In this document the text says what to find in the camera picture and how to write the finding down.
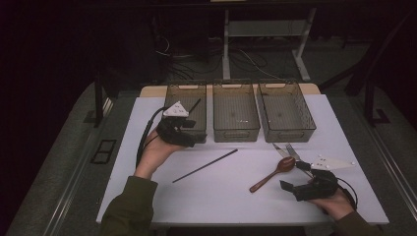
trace clear plastic bin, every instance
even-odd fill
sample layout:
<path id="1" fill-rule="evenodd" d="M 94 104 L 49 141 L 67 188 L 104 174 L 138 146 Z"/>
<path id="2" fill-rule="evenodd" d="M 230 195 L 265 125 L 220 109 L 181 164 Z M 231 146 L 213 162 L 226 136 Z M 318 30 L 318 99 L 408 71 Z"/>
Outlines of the clear plastic bin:
<path id="1" fill-rule="evenodd" d="M 259 80 L 257 100 L 267 143 L 306 143 L 316 124 L 297 83 Z"/>
<path id="2" fill-rule="evenodd" d="M 214 80 L 212 93 L 214 141 L 255 142 L 261 124 L 252 81 Z"/>
<path id="3" fill-rule="evenodd" d="M 182 132 L 196 137 L 203 144 L 207 136 L 207 85 L 206 81 L 171 81 L 165 97 L 165 107 L 180 101 L 190 112 L 187 120 L 196 121 L 193 128 L 181 128 Z"/>

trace chopstick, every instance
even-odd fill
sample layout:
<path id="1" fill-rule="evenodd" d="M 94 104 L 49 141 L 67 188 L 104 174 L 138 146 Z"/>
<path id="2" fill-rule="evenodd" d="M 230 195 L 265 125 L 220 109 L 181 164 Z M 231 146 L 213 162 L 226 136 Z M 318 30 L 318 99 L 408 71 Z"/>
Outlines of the chopstick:
<path id="1" fill-rule="evenodd" d="M 211 161 L 211 162 L 209 162 L 209 163 L 207 163 L 207 164 L 203 165 L 202 167 L 200 167 L 200 168 L 198 168 L 198 169 L 196 169 L 196 170 L 191 171 L 190 173 L 188 173 L 188 174 L 184 175 L 183 177 L 180 177 L 180 178 L 178 178 L 178 179 L 176 179 L 176 180 L 172 181 L 172 183 L 175 183 L 175 182 L 177 182 L 177 181 L 179 181 L 179 180 L 182 180 L 182 179 L 184 179 L 185 177 L 187 177 L 187 176 L 189 176 L 189 175 L 192 175 L 192 174 L 196 173 L 197 171 L 199 171 L 199 170 L 201 170 L 201 169 L 203 169 L 203 168 L 206 168 L 206 167 L 208 167 L 209 165 L 211 165 L 211 164 L 213 164 L 213 163 L 215 163 L 215 162 L 217 162 L 217 161 L 220 161 L 220 160 L 221 160 L 221 159 L 223 159 L 224 157 L 229 156 L 229 155 L 233 154 L 233 153 L 234 153 L 234 152 L 236 152 L 236 151 L 237 151 L 237 149 L 235 149 L 235 150 L 233 150 L 233 151 L 231 151 L 231 152 L 229 152 L 229 153 L 227 153 L 227 154 L 225 154 L 225 155 L 223 155 L 223 156 L 219 157 L 218 159 L 216 159 L 216 160 L 214 160 L 214 161 Z"/>

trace dark green sleeve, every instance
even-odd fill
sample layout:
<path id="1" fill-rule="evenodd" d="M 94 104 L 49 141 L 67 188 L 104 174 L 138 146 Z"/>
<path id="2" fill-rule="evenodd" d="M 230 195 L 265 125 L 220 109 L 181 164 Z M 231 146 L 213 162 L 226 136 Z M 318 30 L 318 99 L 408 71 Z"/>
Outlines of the dark green sleeve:
<path id="1" fill-rule="evenodd" d="M 336 222 L 336 232 L 343 236 L 383 236 L 377 226 L 370 225 L 362 216 L 353 211 Z"/>
<path id="2" fill-rule="evenodd" d="M 151 180 L 130 176 L 123 193 L 105 211 L 99 235 L 148 235 L 156 186 Z"/>

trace wooden spoon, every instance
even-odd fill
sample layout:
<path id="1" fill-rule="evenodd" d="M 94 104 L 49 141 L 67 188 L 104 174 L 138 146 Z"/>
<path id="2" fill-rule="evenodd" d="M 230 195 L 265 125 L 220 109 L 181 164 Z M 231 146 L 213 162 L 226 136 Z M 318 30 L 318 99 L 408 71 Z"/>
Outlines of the wooden spoon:
<path id="1" fill-rule="evenodd" d="M 295 165 L 295 159 L 292 156 L 287 156 L 282 158 L 279 162 L 278 165 L 276 166 L 275 171 L 273 171 L 272 173 L 270 173 L 269 176 L 265 177 L 263 180 L 261 180 L 260 182 L 258 182 L 258 184 L 252 186 L 249 191 L 251 193 L 255 193 L 257 190 L 259 190 L 270 178 L 272 178 L 272 176 L 274 176 L 277 173 L 281 173 L 281 172 L 288 172 L 290 170 L 292 170 L 292 168 L 294 168 Z"/>

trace black stick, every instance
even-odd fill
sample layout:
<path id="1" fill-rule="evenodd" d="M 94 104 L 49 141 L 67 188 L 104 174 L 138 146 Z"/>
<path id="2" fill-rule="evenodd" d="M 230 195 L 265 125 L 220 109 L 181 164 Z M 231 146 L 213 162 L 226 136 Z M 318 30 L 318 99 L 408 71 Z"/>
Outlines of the black stick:
<path id="1" fill-rule="evenodd" d="M 185 177 L 187 177 L 187 176 L 189 176 L 189 175 L 191 175 L 191 174 L 194 174 L 194 173 L 196 173 L 197 171 L 199 171 L 199 170 L 201 170 L 201 169 L 203 169 L 203 168 L 206 168 L 206 167 L 208 167 L 209 165 L 211 165 L 211 164 L 213 164 L 213 163 L 215 163 L 215 162 L 217 162 L 217 161 L 220 161 L 220 160 L 221 160 L 221 159 L 223 159 L 224 157 L 226 157 L 226 156 L 228 156 L 228 155 L 231 155 L 231 154 L 233 154 L 233 153 L 234 153 L 234 152 L 236 152 L 236 151 L 237 151 L 237 149 L 235 149 L 235 150 L 233 150 L 233 151 L 229 152 L 228 154 L 225 154 L 225 155 L 223 155 L 223 156 L 219 157 L 218 159 L 216 159 L 216 160 L 214 160 L 214 161 L 212 161 L 212 162 L 210 162 L 210 163 L 207 163 L 207 164 L 203 165 L 202 167 L 200 167 L 200 168 L 198 168 L 198 169 L 196 169 L 196 170 L 193 170 L 192 172 L 190 172 L 190 173 L 188 173 L 188 174 L 184 175 L 183 177 L 178 178 L 178 179 L 176 179 L 176 180 L 172 181 L 172 183 L 175 183 L 175 182 L 177 182 L 177 181 L 179 181 L 179 180 L 181 180 L 181 179 L 184 179 Z"/>
<path id="2" fill-rule="evenodd" d="M 202 99 L 201 98 L 199 98 L 197 101 L 196 101 L 196 103 L 194 103 L 194 105 L 193 105 L 193 107 L 191 107 L 191 109 L 188 111 L 188 113 L 190 114 L 193 110 L 194 110 L 194 108 L 196 108 L 196 106 L 200 103 L 200 101 L 201 101 Z"/>

